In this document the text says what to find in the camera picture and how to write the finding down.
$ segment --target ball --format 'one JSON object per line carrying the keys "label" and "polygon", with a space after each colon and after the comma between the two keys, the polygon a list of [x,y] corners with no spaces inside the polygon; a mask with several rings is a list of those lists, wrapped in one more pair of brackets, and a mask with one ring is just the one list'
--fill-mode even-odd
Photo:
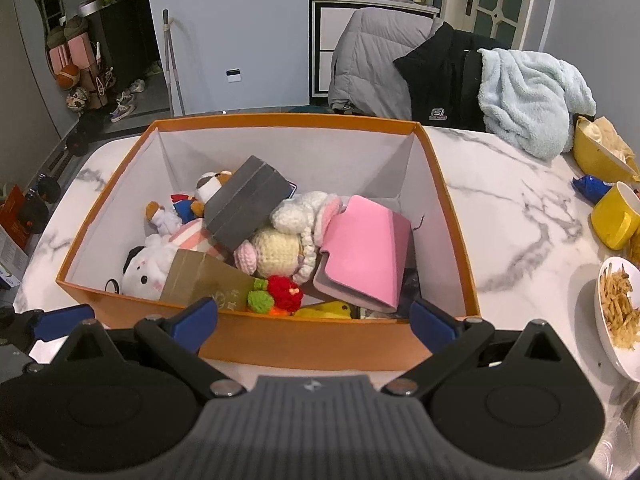
{"label": "ball", "polygon": [[70,63],[58,73],[56,80],[63,90],[71,90],[80,81],[80,69]]}

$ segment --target mop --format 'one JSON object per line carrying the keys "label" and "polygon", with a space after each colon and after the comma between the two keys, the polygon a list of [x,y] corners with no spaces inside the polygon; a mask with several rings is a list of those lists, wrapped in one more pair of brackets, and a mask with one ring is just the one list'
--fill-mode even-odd
{"label": "mop", "polygon": [[166,89],[169,94],[169,110],[171,117],[174,113],[174,98],[171,92],[171,72],[169,65],[169,54],[171,54],[171,65],[174,70],[175,88],[178,91],[178,99],[180,100],[180,111],[184,115],[184,102],[182,100],[182,90],[180,89],[180,79],[178,78],[178,68],[175,65],[174,42],[171,38],[171,23],[174,19],[169,19],[169,11],[162,11],[162,30],[164,30],[164,78],[166,79]]}

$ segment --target yellow bowl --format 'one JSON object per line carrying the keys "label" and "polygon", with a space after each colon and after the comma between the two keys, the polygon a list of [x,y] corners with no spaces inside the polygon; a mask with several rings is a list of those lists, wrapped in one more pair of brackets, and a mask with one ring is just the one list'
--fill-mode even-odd
{"label": "yellow bowl", "polygon": [[574,158],[580,169],[604,182],[640,182],[638,167],[633,158],[626,164],[607,148],[587,136],[582,128],[588,124],[586,119],[578,119],[575,125]]}

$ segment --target light blue towel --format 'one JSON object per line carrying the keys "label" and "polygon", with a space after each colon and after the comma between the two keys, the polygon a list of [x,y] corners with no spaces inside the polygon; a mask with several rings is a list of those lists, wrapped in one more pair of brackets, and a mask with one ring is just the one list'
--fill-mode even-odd
{"label": "light blue towel", "polygon": [[479,52],[478,103],[486,130],[543,160],[568,152],[574,144],[572,115],[596,113],[578,69],[545,52]]}

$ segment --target white cabinet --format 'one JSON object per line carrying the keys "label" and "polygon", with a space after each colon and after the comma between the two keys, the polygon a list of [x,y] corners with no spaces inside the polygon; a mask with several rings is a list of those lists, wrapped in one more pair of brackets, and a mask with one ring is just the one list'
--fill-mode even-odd
{"label": "white cabinet", "polygon": [[334,70],[331,60],[335,47],[356,10],[362,7],[381,7],[432,18],[435,18],[439,11],[434,7],[418,6],[411,3],[409,5],[414,8],[408,8],[407,2],[399,3],[397,0],[390,0],[388,4],[381,3],[379,0],[375,3],[365,3],[359,0],[357,2],[353,0],[310,0],[310,4],[310,97],[327,96]]}
{"label": "white cabinet", "polygon": [[332,76],[332,67],[331,67],[331,58],[333,56],[333,52],[328,51],[320,51],[320,67],[318,70],[318,91],[319,92],[328,92],[329,91],[329,83],[331,82]]}
{"label": "white cabinet", "polygon": [[338,40],[356,9],[325,7],[320,13],[320,51],[335,50]]}

